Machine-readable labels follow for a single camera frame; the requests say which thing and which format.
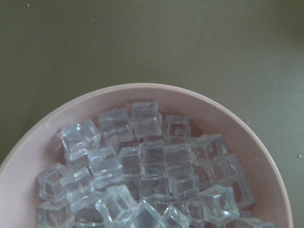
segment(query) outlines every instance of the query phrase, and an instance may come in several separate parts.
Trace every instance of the clear ice cube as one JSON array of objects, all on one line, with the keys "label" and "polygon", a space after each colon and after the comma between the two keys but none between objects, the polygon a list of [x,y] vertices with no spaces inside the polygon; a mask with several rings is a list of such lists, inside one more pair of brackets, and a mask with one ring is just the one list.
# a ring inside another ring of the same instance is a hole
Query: clear ice cube
[{"label": "clear ice cube", "polygon": [[160,213],[163,214],[169,205],[180,208],[180,204],[176,201],[174,196],[159,196],[152,199],[149,203]]},{"label": "clear ice cube", "polygon": [[249,183],[244,176],[231,180],[231,187],[239,209],[243,209],[255,203],[255,198],[251,193]]},{"label": "clear ice cube", "polygon": [[68,160],[73,161],[99,147],[101,134],[91,119],[61,129],[62,143]]},{"label": "clear ice cube", "polygon": [[96,210],[95,204],[86,206],[75,213],[76,228],[101,228],[104,221],[100,213]]},{"label": "clear ice cube", "polygon": [[208,163],[228,153],[224,137],[221,134],[204,134],[191,143],[196,155],[196,164]]},{"label": "clear ice cube", "polygon": [[142,176],[158,176],[165,172],[162,140],[142,142]]},{"label": "clear ice cube", "polygon": [[95,185],[86,167],[63,176],[60,179],[60,184],[73,213],[97,200]]},{"label": "clear ice cube", "polygon": [[120,142],[131,141],[134,138],[129,116],[125,108],[101,113],[99,124],[102,139],[105,145],[114,145]]},{"label": "clear ice cube", "polygon": [[189,143],[179,143],[164,146],[165,166],[192,162],[192,151]]},{"label": "clear ice cube", "polygon": [[55,163],[52,167],[39,174],[37,176],[39,197],[54,204],[64,201],[66,196],[59,180],[72,171],[72,169],[60,163]]},{"label": "clear ice cube", "polygon": [[200,199],[186,201],[182,204],[182,212],[188,216],[190,225],[196,228],[203,228],[206,221],[203,217],[202,203]]},{"label": "clear ice cube", "polygon": [[66,203],[41,203],[36,208],[36,214],[38,228],[72,228],[75,225],[75,218]]},{"label": "clear ice cube", "polygon": [[123,181],[122,166],[117,160],[113,146],[90,151],[87,156],[90,162],[90,170],[98,190]]},{"label": "clear ice cube", "polygon": [[197,175],[185,175],[172,178],[173,196],[178,202],[199,197],[199,178]]},{"label": "clear ice cube", "polygon": [[141,146],[123,147],[117,156],[124,176],[141,174]]},{"label": "clear ice cube", "polygon": [[185,175],[193,175],[193,167],[192,163],[184,163],[184,164],[177,164],[171,165],[166,167],[166,173],[169,181],[169,191],[173,193],[173,178],[178,176],[185,176]]},{"label": "clear ice cube", "polygon": [[217,226],[223,226],[239,217],[233,189],[214,185],[200,192],[203,203],[204,220]]},{"label": "clear ice cube", "polygon": [[163,135],[167,142],[187,142],[191,135],[189,120],[186,116],[167,115],[164,123]]},{"label": "clear ice cube", "polygon": [[133,103],[129,121],[137,138],[162,134],[162,115],[156,101]]},{"label": "clear ice cube", "polygon": [[87,158],[87,155],[84,155],[80,158],[77,158],[73,161],[70,161],[67,156],[67,154],[64,153],[64,156],[65,156],[65,160],[66,160],[66,166],[69,167],[69,168],[72,168],[72,169],[80,169],[82,167],[89,167],[89,159]]},{"label": "clear ice cube", "polygon": [[166,228],[162,217],[149,203],[142,201],[134,216],[130,218],[128,228]]},{"label": "clear ice cube", "polygon": [[107,188],[95,207],[102,215],[107,228],[124,228],[136,212],[138,204],[128,188],[120,185]]},{"label": "clear ice cube", "polygon": [[120,142],[118,145],[118,150],[116,151],[116,154],[119,154],[120,150],[123,147],[135,147],[135,146],[139,146],[139,145],[140,145],[140,139],[138,139],[138,138],[133,138],[133,140],[127,141],[127,142]]},{"label": "clear ice cube", "polygon": [[203,191],[211,187],[203,166],[193,165],[194,173],[199,177],[199,190]]},{"label": "clear ice cube", "polygon": [[259,218],[238,218],[236,219],[237,228],[276,228],[274,223],[268,223]]},{"label": "clear ice cube", "polygon": [[219,184],[223,179],[235,180],[246,173],[235,153],[224,155],[206,164],[204,171],[211,185]]},{"label": "clear ice cube", "polygon": [[131,196],[137,202],[139,202],[141,198],[141,190],[140,190],[141,179],[142,179],[141,175],[125,176],[123,179],[123,184],[125,184],[128,187]]},{"label": "clear ice cube", "polygon": [[168,179],[165,174],[160,176],[144,177],[140,181],[141,198],[157,198],[159,196],[169,196]]},{"label": "clear ice cube", "polygon": [[175,206],[169,205],[162,215],[162,222],[166,228],[189,228],[189,219]]}]

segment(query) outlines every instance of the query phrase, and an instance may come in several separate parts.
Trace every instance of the table surface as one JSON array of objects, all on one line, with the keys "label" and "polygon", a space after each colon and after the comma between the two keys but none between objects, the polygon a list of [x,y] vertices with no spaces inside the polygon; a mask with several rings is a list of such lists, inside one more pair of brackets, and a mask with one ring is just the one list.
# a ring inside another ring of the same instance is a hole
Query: table surface
[{"label": "table surface", "polygon": [[133,82],[180,86],[257,134],[302,227],[303,12],[301,0],[4,1],[0,162],[41,118],[82,94]]}]

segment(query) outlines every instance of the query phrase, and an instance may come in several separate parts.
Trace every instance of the pink bowl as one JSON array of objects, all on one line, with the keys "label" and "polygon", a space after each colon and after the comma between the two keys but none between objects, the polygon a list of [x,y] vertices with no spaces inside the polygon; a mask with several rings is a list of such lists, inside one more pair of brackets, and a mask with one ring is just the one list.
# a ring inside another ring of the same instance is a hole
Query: pink bowl
[{"label": "pink bowl", "polygon": [[279,171],[258,137],[233,113],[195,92],[161,84],[116,85],[80,96],[54,110],[11,150],[0,167],[0,224],[6,228],[36,227],[38,198],[36,176],[51,164],[63,161],[58,131],[62,126],[94,117],[113,107],[156,100],[161,112],[189,117],[196,132],[221,133],[230,152],[240,156],[256,203],[253,214],[293,228],[288,196]]}]

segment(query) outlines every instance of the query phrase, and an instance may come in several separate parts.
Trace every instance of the acrylic ice cube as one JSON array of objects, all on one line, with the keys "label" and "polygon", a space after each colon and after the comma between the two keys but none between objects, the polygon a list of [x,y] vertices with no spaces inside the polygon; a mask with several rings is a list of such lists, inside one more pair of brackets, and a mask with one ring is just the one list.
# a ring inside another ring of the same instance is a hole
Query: acrylic ice cube
[{"label": "acrylic ice cube", "polygon": [[182,175],[191,175],[194,173],[192,163],[183,163],[176,164],[166,167],[166,173],[168,178],[182,176]]},{"label": "acrylic ice cube", "polygon": [[112,186],[105,190],[95,204],[107,228],[124,228],[135,213],[138,204],[125,185]]},{"label": "acrylic ice cube", "polygon": [[141,146],[123,147],[117,156],[124,176],[141,174]]},{"label": "acrylic ice cube", "polygon": [[97,200],[94,182],[87,168],[81,168],[60,179],[66,199],[74,213]]},{"label": "acrylic ice cube", "polygon": [[72,228],[75,225],[75,218],[66,203],[44,202],[37,206],[36,214],[38,228]]},{"label": "acrylic ice cube", "polygon": [[203,203],[204,220],[217,226],[223,226],[239,217],[233,189],[214,185],[200,192]]},{"label": "acrylic ice cube", "polygon": [[120,142],[131,141],[134,138],[129,116],[125,108],[101,113],[99,124],[102,139],[105,145],[114,145]]},{"label": "acrylic ice cube", "polygon": [[149,203],[142,201],[135,215],[130,218],[128,228],[166,228],[162,217]]},{"label": "acrylic ice cube", "polygon": [[164,123],[163,135],[167,142],[187,142],[191,135],[189,120],[186,116],[167,115]]},{"label": "acrylic ice cube", "polygon": [[89,159],[87,158],[87,155],[85,154],[84,156],[77,158],[73,161],[70,161],[67,156],[67,154],[64,153],[65,160],[66,160],[66,166],[72,169],[80,169],[82,167],[89,167]]},{"label": "acrylic ice cube", "polygon": [[62,143],[68,160],[73,161],[99,147],[101,134],[91,119],[61,129]]},{"label": "acrylic ice cube", "polygon": [[182,204],[182,212],[188,216],[190,225],[203,228],[206,221],[203,217],[203,208],[200,199],[186,201]]},{"label": "acrylic ice cube", "polygon": [[123,179],[123,184],[128,187],[131,196],[137,202],[140,201],[140,197],[141,197],[141,190],[140,190],[141,179],[142,179],[141,175],[125,176]]},{"label": "acrylic ice cube", "polygon": [[104,221],[100,213],[96,210],[95,204],[88,205],[87,207],[77,211],[76,228],[103,228]]},{"label": "acrylic ice cube", "polygon": [[239,209],[255,203],[255,198],[251,193],[249,183],[244,176],[231,180],[231,187]]},{"label": "acrylic ice cube", "polygon": [[122,166],[117,160],[113,146],[90,151],[87,156],[98,190],[111,184],[120,183],[124,179]]},{"label": "acrylic ice cube", "polygon": [[165,172],[163,146],[162,140],[141,143],[142,176],[158,176]]},{"label": "acrylic ice cube", "polygon": [[140,181],[141,197],[156,198],[159,196],[169,196],[168,179],[165,173],[160,176],[144,177]]},{"label": "acrylic ice cube", "polygon": [[176,201],[174,196],[158,196],[149,202],[160,214],[163,214],[165,210],[173,205],[176,208],[180,208],[180,204]]},{"label": "acrylic ice cube", "polygon": [[185,175],[172,178],[172,190],[178,202],[185,202],[199,197],[199,178],[197,175]]},{"label": "acrylic ice cube", "polygon": [[169,205],[162,215],[162,222],[166,228],[189,228],[188,217],[173,205]]},{"label": "acrylic ice cube", "polygon": [[164,146],[165,166],[190,163],[193,160],[189,143],[179,143]]},{"label": "acrylic ice cube", "polygon": [[59,180],[72,171],[60,163],[55,163],[48,170],[39,174],[37,176],[40,186],[39,197],[54,204],[64,201],[66,196]]},{"label": "acrylic ice cube", "polygon": [[199,177],[199,190],[203,191],[211,187],[203,166],[193,165],[193,171]]},{"label": "acrylic ice cube", "polygon": [[162,134],[162,115],[156,101],[133,103],[130,124],[134,135],[143,138]]},{"label": "acrylic ice cube", "polygon": [[197,164],[205,164],[228,153],[224,137],[221,134],[204,134],[191,143]]}]

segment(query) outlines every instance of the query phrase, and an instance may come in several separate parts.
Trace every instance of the pile of ice cubes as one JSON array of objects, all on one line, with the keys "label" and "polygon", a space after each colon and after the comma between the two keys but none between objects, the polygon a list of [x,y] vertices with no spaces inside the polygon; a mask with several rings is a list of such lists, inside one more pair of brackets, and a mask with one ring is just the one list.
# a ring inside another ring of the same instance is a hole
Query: pile of ice cubes
[{"label": "pile of ice cubes", "polygon": [[61,129],[66,165],[38,175],[38,228],[275,228],[220,134],[192,137],[186,116],[133,103]]}]

